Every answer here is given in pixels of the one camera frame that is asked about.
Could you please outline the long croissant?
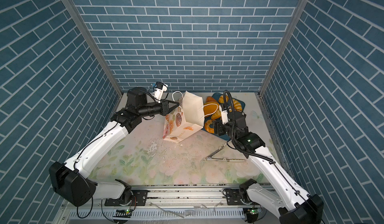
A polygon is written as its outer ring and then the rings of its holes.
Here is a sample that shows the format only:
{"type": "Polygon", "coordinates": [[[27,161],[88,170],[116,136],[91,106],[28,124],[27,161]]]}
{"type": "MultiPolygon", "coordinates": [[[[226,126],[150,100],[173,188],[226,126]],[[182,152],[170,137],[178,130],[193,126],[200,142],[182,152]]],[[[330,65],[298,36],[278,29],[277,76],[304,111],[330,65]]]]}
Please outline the long croissant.
{"type": "Polygon", "coordinates": [[[212,119],[212,120],[216,120],[216,119],[220,118],[221,116],[222,116],[221,111],[220,111],[220,110],[217,110],[216,112],[214,112],[214,113],[211,115],[211,119],[212,119]]]}

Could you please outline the white printed paper bag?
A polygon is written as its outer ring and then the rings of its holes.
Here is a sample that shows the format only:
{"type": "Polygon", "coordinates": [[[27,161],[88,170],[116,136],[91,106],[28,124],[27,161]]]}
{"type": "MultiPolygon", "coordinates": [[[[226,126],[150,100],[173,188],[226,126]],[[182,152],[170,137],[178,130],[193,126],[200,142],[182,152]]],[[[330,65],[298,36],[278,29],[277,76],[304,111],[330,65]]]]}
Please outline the white printed paper bag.
{"type": "Polygon", "coordinates": [[[178,101],[180,112],[166,115],[163,140],[180,143],[201,130],[205,124],[203,98],[188,91],[181,94],[178,101]]]}

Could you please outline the large orange oval bread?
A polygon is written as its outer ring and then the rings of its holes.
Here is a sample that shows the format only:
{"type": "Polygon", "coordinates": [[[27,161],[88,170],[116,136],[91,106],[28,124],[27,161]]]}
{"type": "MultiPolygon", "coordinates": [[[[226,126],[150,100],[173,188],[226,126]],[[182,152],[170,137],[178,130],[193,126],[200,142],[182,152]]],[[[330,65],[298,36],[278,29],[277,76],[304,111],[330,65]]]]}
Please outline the large orange oval bread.
{"type": "Polygon", "coordinates": [[[218,109],[220,104],[216,101],[208,101],[204,104],[203,110],[205,117],[213,115],[218,109]]]}

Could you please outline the silver metal tongs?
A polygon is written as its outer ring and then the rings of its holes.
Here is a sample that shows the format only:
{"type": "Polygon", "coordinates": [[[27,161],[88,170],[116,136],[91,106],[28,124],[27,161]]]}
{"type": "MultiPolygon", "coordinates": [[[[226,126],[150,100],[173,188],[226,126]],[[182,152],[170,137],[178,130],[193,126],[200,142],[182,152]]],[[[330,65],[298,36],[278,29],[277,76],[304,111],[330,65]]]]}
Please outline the silver metal tongs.
{"type": "Polygon", "coordinates": [[[206,157],[202,158],[202,162],[244,163],[246,161],[244,158],[227,157],[225,153],[228,149],[229,147],[227,145],[222,145],[206,157]]]}

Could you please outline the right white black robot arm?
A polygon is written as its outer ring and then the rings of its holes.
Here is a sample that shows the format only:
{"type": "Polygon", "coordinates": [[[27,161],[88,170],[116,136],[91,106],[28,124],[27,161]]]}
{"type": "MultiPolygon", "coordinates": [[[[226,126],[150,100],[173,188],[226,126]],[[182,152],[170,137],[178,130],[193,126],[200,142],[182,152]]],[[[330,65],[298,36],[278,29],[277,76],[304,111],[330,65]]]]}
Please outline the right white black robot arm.
{"type": "Polygon", "coordinates": [[[234,149],[244,154],[268,179],[275,193],[250,179],[240,185],[247,203],[257,203],[276,216],[282,224],[320,224],[324,202],[310,195],[276,161],[265,142],[249,131],[242,112],[221,112],[213,122],[215,134],[228,135],[234,149]]]}

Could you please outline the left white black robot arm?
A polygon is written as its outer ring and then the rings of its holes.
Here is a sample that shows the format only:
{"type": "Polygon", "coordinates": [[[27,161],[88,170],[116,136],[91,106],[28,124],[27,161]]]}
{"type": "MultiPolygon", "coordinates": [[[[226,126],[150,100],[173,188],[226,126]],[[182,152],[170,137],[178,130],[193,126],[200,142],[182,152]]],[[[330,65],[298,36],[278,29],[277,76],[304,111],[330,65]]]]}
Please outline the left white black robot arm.
{"type": "Polygon", "coordinates": [[[49,168],[52,187],[66,201],[80,207],[95,199],[112,199],[118,205],[130,205],[132,187],[116,179],[113,183],[97,183],[89,176],[99,161],[120,140],[130,134],[146,117],[166,116],[180,104],[162,99],[166,85],[155,88],[153,94],[135,87],[127,92],[124,108],[113,114],[106,127],[86,146],[64,163],[55,162],[49,168]]]}

